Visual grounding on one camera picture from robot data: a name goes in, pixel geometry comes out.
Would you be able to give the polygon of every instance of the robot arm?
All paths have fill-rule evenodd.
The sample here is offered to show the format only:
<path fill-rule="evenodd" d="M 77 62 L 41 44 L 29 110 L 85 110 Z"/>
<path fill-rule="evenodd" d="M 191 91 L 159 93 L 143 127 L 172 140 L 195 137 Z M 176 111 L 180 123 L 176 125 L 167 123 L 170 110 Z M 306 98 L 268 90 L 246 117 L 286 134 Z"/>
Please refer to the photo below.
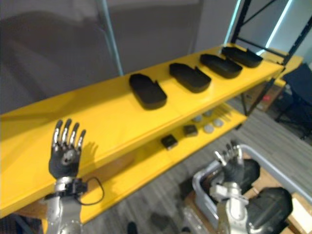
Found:
<path fill-rule="evenodd" d="M 71 122 L 71 119 L 66 121 L 62 135 L 60 135 L 62 120 L 59 120 L 52 137 L 49 172 L 57 181 L 54 193 L 46 197 L 48 203 L 47 234 L 82 233 L 80 197 L 87 191 L 87 184 L 76 176 L 86 131 L 81 132 L 75 144 L 79 127 L 76 123 L 67 140 Z"/>
<path fill-rule="evenodd" d="M 218 201 L 219 217 L 218 233 L 246 234 L 248 199 L 241 194 L 239 184 L 244 178 L 244 161 L 240 147 L 232 142 L 227 145 L 228 152 L 220 154 L 215 151 L 215 157 L 221 162 L 224 172 L 222 185 L 216 184 L 210 188 L 210 195 Z"/>

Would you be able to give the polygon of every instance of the lower shelf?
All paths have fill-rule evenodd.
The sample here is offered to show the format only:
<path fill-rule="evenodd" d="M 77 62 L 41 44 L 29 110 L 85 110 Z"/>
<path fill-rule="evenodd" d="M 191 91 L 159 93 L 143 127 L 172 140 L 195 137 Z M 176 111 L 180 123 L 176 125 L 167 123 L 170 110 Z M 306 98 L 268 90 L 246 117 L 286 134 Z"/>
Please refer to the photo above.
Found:
<path fill-rule="evenodd" d="M 223 121 L 223 126 L 215 127 L 210 134 L 205 133 L 203 126 L 216 118 Z M 163 135 L 131 152 L 128 158 L 133 160 L 129 161 L 128 165 L 121 172 L 116 173 L 109 179 L 107 179 L 107 173 L 111 174 L 112 172 L 110 170 L 107 172 L 103 168 L 88 174 L 84 177 L 84 180 L 96 176 L 100 181 L 103 181 L 102 186 L 105 190 L 105 197 L 96 205 L 82 207 L 80 213 L 82 223 L 86 223 L 96 217 L 164 171 L 187 158 L 191 153 L 204 147 L 245 120 L 246 117 L 231 106 L 221 104 L 214 108 L 212 116 L 203 117 L 201 122 L 194 123 L 190 121 L 186 123 L 197 126 L 197 136 L 185 137 L 182 126 L 170 131 L 168 134 L 172 134 L 178 140 L 178 145 L 173 149 L 167 151 L 160 143 L 160 139 L 166 136 Z M 101 195 L 100 187 L 94 183 L 90 185 L 90 190 L 83 195 L 82 202 L 94 202 L 101 198 Z M 46 227 L 46 220 L 43 220 L 43 225 Z"/>

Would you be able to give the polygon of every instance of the metal rack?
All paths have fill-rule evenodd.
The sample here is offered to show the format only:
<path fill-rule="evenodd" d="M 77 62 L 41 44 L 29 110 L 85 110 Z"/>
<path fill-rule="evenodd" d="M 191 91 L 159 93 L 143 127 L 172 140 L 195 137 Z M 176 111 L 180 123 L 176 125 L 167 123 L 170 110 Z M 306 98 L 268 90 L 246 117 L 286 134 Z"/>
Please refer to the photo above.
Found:
<path fill-rule="evenodd" d="M 287 64 L 287 62 L 291 59 L 291 57 L 294 55 L 294 53 L 296 52 L 296 50 L 298 49 L 298 47 L 300 46 L 300 44 L 302 43 L 302 41 L 304 40 L 304 38 L 306 37 L 306 35 L 308 34 L 308 32 L 310 31 L 311 27 L 312 27 L 312 16 L 310 17 L 310 19 L 308 20 L 308 22 L 306 23 L 306 25 L 304 26 L 303 30 L 301 31 L 301 33 L 299 34 L 298 38 L 296 39 L 296 41 L 294 42 L 294 44 L 292 45 L 292 47 L 290 48 L 289 52 L 284 55 L 281 54 L 277 51 L 274 51 L 272 49 L 266 48 L 265 46 L 259 45 L 257 43 L 254 43 L 250 40 L 247 40 L 245 38 L 242 38 L 239 36 L 239 32 L 242 26 L 244 26 L 246 23 L 248 23 L 250 20 L 252 20 L 254 17 L 256 17 L 259 13 L 261 13 L 264 9 L 266 9 L 269 5 L 271 5 L 273 2 L 275 2 L 276 0 L 271 0 L 270 2 L 268 2 L 266 5 L 264 5 L 262 8 L 260 8 L 257 12 L 255 12 L 252 16 L 250 16 L 247 20 L 245 20 L 248 8 L 250 6 L 252 0 L 245 0 L 244 1 L 244 5 L 242 7 L 242 10 L 240 12 L 236 27 L 234 29 L 234 33 L 231 39 L 231 43 L 236 43 L 237 40 L 243 41 L 247 44 L 250 44 L 252 46 L 258 47 L 262 50 L 268 51 L 270 53 L 273 53 L 277 56 L 280 56 L 283 58 L 283 61 L 281 63 L 281 65 L 283 65 L 285 67 L 285 65 Z M 254 110 L 254 108 L 259 104 L 259 102 L 263 99 L 264 95 L 267 93 L 267 91 L 273 86 L 275 82 L 275 78 L 272 78 L 263 88 L 263 90 L 261 91 L 261 93 L 259 94 L 259 96 L 257 97 L 257 99 L 255 100 L 255 102 L 251 105 L 250 109 L 247 110 L 246 108 L 246 103 L 245 103 L 245 98 L 244 98 L 244 94 L 241 94 L 242 97 L 242 104 L 244 107 L 244 114 L 246 116 L 249 116 L 251 114 L 251 112 Z"/>

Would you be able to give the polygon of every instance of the yellow shelf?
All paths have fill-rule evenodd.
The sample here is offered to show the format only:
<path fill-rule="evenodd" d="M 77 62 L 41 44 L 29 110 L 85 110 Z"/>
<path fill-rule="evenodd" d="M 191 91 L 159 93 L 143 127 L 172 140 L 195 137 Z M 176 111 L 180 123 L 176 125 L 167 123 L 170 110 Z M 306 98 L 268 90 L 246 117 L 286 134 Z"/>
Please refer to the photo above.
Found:
<path fill-rule="evenodd" d="M 277 49 L 274 49 L 274 48 L 271 48 L 272 50 L 275 50 L 281 54 L 284 54 L 286 55 L 287 53 L 285 51 L 281 51 L 281 50 L 277 50 Z M 283 61 L 283 58 L 280 57 L 280 56 L 277 56 L 275 54 L 272 54 L 270 52 L 263 52 L 261 54 L 261 56 L 266 59 L 266 60 L 269 60 L 269 61 L 272 61 L 272 62 L 279 62 L 281 63 Z M 291 71 L 293 71 L 294 69 L 296 69 L 303 61 L 303 57 L 301 56 L 298 56 L 298 55 L 293 55 L 291 57 L 291 59 L 288 61 L 288 63 L 286 64 L 285 66 L 285 70 L 283 72 L 281 72 L 277 77 L 276 77 L 276 80 L 274 82 L 275 85 L 278 85 L 279 87 L 284 87 L 286 85 L 286 82 L 283 80 L 283 76 Z"/>
<path fill-rule="evenodd" d="M 282 66 L 262 61 L 225 79 L 200 65 L 202 53 L 218 54 L 220 47 L 138 71 L 158 80 L 168 95 L 162 108 L 144 110 L 132 94 L 129 75 L 74 90 L 1 115 L 0 217 L 53 191 L 48 172 L 52 132 L 58 119 L 80 122 L 87 129 L 79 175 L 117 159 L 206 109 L 248 90 L 278 73 Z M 169 64 L 197 65 L 212 78 L 210 87 L 193 94 L 169 75 Z"/>
<path fill-rule="evenodd" d="M 215 118 L 220 118 L 224 122 L 224 125 L 220 128 L 215 128 L 211 134 L 205 133 L 203 131 L 203 126 L 212 122 Z M 211 117 L 203 117 L 203 120 L 200 123 L 196 123 L 198 129 L 197 136 L 185 137 L 182 126 L 179 126 L 134 150 L 134 163 L 121 173 L 103 182 L 102 185 L 105 190 L 103 201 L 94 206 L 83 206 L 80 215 L 81 221 L 86 223 L 99 213 L 113 206 L 155 177 L 159 176 L 164 171 L 187 158 L 191 153 L 204 147 L 209 142 L 220 137 L 245 120 L 246 117 L 244 115 L 227 104 L 221 104 L 214 109 L 214 114 Z M 160 139 L 168 134 L 172 134 L 178 140 L 178 145 L 169 151 L 167 151 L 160 143 Z M 103 176 L 106 176 L 105 173 L 106 172 L 100 168 L 87 175 L 85 178 L 87 179 L 92 176 L 97 176 L 101 180 Z M 86 203 L 94 202 L 100 197 L 101 190 L 100 187 L 97 186 L 85 194 L 82 201 Z"/>

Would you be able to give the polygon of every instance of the black plastic tray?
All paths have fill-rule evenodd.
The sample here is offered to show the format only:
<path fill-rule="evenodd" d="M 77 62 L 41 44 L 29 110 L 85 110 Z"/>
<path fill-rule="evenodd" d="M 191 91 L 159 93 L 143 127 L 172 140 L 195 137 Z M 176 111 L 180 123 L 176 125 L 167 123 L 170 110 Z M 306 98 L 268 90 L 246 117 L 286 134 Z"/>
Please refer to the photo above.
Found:
<path fill-rule="evenodd" d="M 143 108 L 152 110 L 166 104 L 167 95 L 158 82 L 153 82 L 148 76 L 133 74 L 130 76 L 129 84 Z"/>
<path fill-rule="evenodd" d="M 223 47 L 222 54 L 247 67 L 257 67 L 263 60 L 262 57 L 256 55 L 249 49 L 247 49 L 247 51 L 242 51 L 235 47 Z"/>
<path fill-rule="evenodd" d="M 200 71 L 183 63 L 172 63 L 169 66 L 170 75 L 193 93 L 200 93 L 209 87 L 211 78 Z"/>
<path fill-rule="evenodd" d="M 203 54 L 200 56 L 200 62 L 225 78 L 237 77 L 243 69 L 233 61 L 224 60 L 216 55 Z"/>

